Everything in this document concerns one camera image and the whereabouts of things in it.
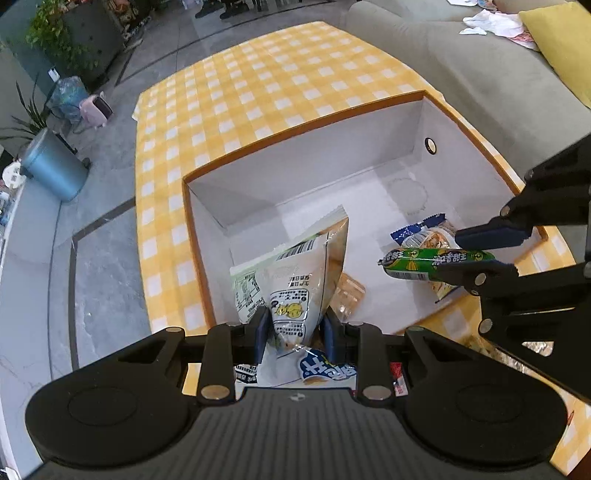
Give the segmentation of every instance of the table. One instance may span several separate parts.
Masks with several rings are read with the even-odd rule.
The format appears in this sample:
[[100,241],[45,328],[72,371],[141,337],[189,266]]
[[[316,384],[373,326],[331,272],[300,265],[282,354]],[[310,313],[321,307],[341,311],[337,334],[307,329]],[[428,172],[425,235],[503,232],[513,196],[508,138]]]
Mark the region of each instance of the table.
[[[138,245],[152,331],[181,326],[187,334],[207,331],[200,295],[203,267],[187,227],[186,179],[211,170],[271,135],[289,136],[324,117],[383,99],[428,95],[486,153],[517,192],[524,184],[494,147],[443,96],[409,67],[348,33],[323,22],[277,31],[204,59],[141,94],[136,191]],[[574,263],[554,227],[546,240],[518,263],[522,274]],[[455,340],[477,335],[479,302],[466,297],[422,325]],[[199,369],[191,365],[184,391],[194,393]],[[553,457],[568,472],[589,449],[591,408],[560,391],[574,412]]]

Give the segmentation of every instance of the green sausage wrapper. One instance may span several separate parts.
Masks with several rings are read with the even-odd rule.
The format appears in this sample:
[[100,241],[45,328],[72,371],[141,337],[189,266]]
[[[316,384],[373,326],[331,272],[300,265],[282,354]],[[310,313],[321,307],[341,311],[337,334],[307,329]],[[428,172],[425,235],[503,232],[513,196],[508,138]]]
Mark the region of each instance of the green sausage wrapper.
[[494,260],[495,256],[481,250],[448,248],[394,248],[378,261],[384,271],[403,280],[434,280],[437,267],[449,263]]

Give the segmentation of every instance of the cartoon character print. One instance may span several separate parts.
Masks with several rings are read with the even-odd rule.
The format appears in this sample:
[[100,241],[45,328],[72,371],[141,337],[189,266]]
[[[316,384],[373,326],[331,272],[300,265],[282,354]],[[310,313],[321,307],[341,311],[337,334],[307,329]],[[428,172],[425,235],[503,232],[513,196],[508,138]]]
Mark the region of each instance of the cartoon character print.
[[287,306],[286,313],[290,319],[297,319],[304,313],[304,307],[301,303],[290,303]]
[[275,309],[275,315],[280,316],[287,316],[290,319],[297,319],[302,316],[304,313],[304,307],[301,303],[289,303],[287,305],[279,305],[276,301],[274,301],[275,305],[271,304],[271,308],[277,307]]
[[408,256],[411,258],[408,263],[407,263],[407,270],[416,272],[418,270],[418,265],[416,264],[416,262],[413,260],[413,258],[417,258],[419,254],[418,250],[411,250],[410,252],[408,252]]

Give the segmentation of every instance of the gray sofa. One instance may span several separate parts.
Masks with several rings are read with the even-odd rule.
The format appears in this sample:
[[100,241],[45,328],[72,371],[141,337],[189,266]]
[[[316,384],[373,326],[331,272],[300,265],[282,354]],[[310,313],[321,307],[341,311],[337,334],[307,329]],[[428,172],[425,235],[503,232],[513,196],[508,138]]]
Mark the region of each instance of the gray sofa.
[[[480,10],[446,0],[363,0],[347,13],[346,29],[421,74],[523,177],[591,132],[591,110],[540,53],[492,33],[459,35],[462,18]],[[584,229],[561,231],[581,258]]]

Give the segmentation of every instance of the barcode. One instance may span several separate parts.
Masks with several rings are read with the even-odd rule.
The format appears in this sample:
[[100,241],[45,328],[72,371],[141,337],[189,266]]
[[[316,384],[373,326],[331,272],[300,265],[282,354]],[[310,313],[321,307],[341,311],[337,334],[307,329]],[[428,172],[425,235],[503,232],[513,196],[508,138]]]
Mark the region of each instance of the barcode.
[[290,248],[289,250],[287,250],[287,251],[283,252],[281,255],[279,255],[279,257],[277,257],[277,260],[281,260],[282,258],[291,257],[292,255],[297,255],[302,252],[309,252],[314,247],[314,241],[316,240],[316,238],[317,237],[311,238],[307,242],[302,242],[302,243],[296,245],[295,247]]
[[423,272],[398,272],[390,270],[388,274],[394,278],[402,278],[403,280],[429,280],[429,274]]

